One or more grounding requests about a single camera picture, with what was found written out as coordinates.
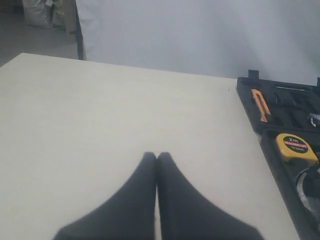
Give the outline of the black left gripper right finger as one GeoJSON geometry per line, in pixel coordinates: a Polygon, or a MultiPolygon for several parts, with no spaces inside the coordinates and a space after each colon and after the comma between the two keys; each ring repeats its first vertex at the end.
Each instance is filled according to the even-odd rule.
{"type": "Polygon", "coordinates": [[[182,174],[170,153],[162,152],[156,165],[162,239],[263,239],[255,227],[207,200],[182,174]]]}

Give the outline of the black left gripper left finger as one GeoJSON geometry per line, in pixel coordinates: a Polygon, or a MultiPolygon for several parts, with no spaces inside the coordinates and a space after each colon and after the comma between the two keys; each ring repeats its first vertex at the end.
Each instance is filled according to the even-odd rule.
{"type": "Polygon", "coordinates": [[[156,156],[145,152],[125,184],[105,203],[62,227],[56,240],[153,240],[156,156]]]}

